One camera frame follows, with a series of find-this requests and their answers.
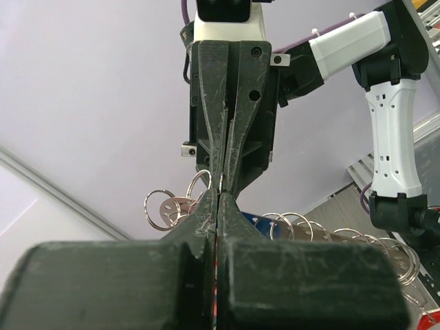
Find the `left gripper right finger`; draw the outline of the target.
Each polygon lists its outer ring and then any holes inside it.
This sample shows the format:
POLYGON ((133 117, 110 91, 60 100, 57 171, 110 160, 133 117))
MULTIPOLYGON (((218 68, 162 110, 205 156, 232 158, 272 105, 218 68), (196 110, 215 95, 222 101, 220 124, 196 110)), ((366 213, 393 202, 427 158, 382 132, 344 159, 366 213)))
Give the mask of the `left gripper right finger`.
POLYGON ((361 243, 272 241, 225 192, 218 211, 218 329, 407 329, 392 265, 361 243))

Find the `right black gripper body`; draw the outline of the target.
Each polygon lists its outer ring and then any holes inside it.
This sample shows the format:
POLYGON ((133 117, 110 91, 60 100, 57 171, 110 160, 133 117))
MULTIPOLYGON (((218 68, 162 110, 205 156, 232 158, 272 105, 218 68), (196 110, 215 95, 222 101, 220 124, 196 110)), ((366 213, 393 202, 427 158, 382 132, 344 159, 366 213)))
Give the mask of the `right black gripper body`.
MULTIPOLYGON (((199 86, 199 61, 198 61, 198 44, 197 41, 192 44, 190 62, 190 126, 189 140, 184 142, 182 153, 185 156, 195 157, 196 167, 198 169, 210 170, 210 143, 204 118, 202 105, 202 97, 199 86)), ((235 93, 237 92, 237 65, 238 65, 238 43, 241 41, 226 41, 229 43, 228 55, 228 77, 226 86, 226 105, 228 106, 228 132, 230 121, 234 115, 235 93)), ((264 121, 265 137, 268 142, 269 162, 274 145, 274 128, 276 121, 276 111, 278 106, 278 92, 280 85, 280 70, 271 64, 270 71, 264 93, 265 114, 267 119, 264 121)), ((228 136, 225 141, 225 151, 227 148, 228 136)))

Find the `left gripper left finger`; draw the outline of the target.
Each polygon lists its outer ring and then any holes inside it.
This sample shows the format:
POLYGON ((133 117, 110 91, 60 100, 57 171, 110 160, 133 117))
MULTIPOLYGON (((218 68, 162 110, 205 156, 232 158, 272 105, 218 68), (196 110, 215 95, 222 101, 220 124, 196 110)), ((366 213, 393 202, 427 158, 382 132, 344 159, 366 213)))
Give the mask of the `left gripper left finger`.
POLYGON ((217 192, 159 241, 46 242, 1 295, 2 329, 211 329, 217 192))

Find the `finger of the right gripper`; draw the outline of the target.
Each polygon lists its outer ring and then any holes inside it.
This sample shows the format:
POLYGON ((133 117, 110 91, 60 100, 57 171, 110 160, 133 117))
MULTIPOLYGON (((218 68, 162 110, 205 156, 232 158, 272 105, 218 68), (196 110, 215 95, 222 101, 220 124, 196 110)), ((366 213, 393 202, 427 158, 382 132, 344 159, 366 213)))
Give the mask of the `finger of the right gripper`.
POLYGON ((212 184, 218 191, 221 191, 228 136, 226 86, 229 43, 201 41, 198 44, 198 51, 199 86, 210 143, 210 172, 213 178, 212 184))
POLYGON ((236 199, 268 167, 264 93, 270 73, 272 46, 267 41, 238 43, 234 115, 225 152, 225 191, 236 199))

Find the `metal key organizer red handle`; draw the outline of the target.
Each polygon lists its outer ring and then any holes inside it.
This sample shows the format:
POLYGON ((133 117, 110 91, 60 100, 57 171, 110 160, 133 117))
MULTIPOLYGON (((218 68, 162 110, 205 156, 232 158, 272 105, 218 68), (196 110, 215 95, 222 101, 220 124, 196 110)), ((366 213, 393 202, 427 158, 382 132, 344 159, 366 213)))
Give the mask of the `metal key organizer red handle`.
MULTIPOLYGON (((191 214, 196 211, 204 195, 193 198, 192 193, 196 183, 202 180, 206 188, 212 187, 212 175, 209 170, 200 170, 190 181, 186 194, 177 196, 169 190, 154 190, 144 199, 145 219, 151 227, 160 232, 170 232, 182 224, 191 214), (160 217, 163 224, 156 223, 149 214, 149 199, 157 193, 166 195, 159 207, 160 217)), ((385 256, 394 264, 397 280, 402 288, 404 298, 420 310, 418 329, 438 329, 439 328, 439 309, 426 309, 426 294, 415 285, 415 279, 420 275, 421 261, 416 252, 406 244, 390 237, 376 237, 365 234, 353 228, 338 228, 333 231, 328 230, 321 223, 311 221, 305 216, 296 212, 275 213, 270 212, 262 216, 251 215, 251 225, 266 234, 270 240, 274 241, 282 237, 282 225, 286 226, 286 239, 291 241, 308 241, 312 243, 363 243, 375 246, 383 251, 385 256)))

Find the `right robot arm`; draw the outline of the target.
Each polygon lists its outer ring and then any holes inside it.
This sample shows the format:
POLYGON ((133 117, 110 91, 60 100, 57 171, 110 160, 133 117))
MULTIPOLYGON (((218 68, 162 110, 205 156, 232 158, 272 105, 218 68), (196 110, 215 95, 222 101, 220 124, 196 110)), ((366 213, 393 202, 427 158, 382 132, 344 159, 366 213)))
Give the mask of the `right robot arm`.
POLYGON ((219 193, 237 197, 270 162, 276 111, 351 67, 371 113, 368 208, 379 229, 439 238, 415 165, 413 105, 428 48, 403 1, 389 1, 282 50, 266 39, 261 1, 198 1, 184 16, 190 139, 219 193))

